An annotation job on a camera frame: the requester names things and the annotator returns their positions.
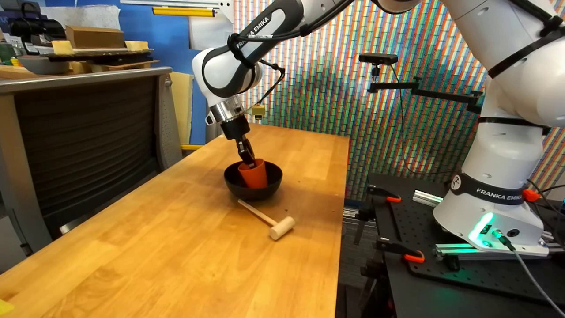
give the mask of mallet handle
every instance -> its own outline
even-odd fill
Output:
[[[236,200],[236,203],[240,203],[243,209],[247,209],[247,211],[248,211],[250,214],[254,214],[255,218],[263,219],[266,225],[270,225],[270,226],[275,226],[275,225],[277,225],[277,221],[270,219],[270,218],[264,216],[261,211],[247,205],[245,202]]]

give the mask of green light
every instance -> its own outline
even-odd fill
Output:
[[[480,241],[480,232],[490,225],[490,221],[494,219],[494,214],[485,214],[473,228],[473,232],[469,233],[469,241],[473,241],[476,246],[483,246],[487,248],[481,241]]]

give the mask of wooden mallet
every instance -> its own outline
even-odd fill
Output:
[[[280,223],[270,219],[268,216],[264,216],[263,212],[259,212],[257,209],[247,205],[241,200],[236,200],[236,203],[240,203],[243,209],[247,209],[250,214],[254,214],[255,218],[259,218],[261,221],[264,221],[266,225],[270,225],[268,230],[268,237],[271,241],[278,241],[280,237],[284,237],[287,232],[291,232],[294,228],[294,219],[293,218],[284,218]]]

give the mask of robotic arm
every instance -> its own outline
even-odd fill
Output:
[[[248,126],[241,115],[238,94],[261,80],[257,64],[280,41],[305,37],[342,13],[353,0],[275,0],[222,48],[204,50],[192,60],[197,87],[206,97],[206,124],[220,124],[225,138],[236,142],[247,166],[254,166],[245,138]],[[372,0],[388,13],[404,13],[418,0]]]
[[[192,69],[220,124],[254,168],[248,126],[236,96],[261,78],[259,59],[280,41],[307,36],[353,0],[273,0],[227,44],[201,52]],[[418,0],[372,0],[400,14]],[[547,256],[542,221],[520,191],[543,150],[543,127],[565,126],[565,29],[549,0],[443,0],[478,62],[492,78],[476,138],[434,219],[480,251],[504,253],[499,233],[529,256]]]

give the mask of wooden tabletop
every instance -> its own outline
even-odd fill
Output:
[[[294,230],[278,242],[224,186],[238,161],[217,138],[0,276],[8,317],[335,317],[347,138],[254,126],[282,184],[255,209]]]

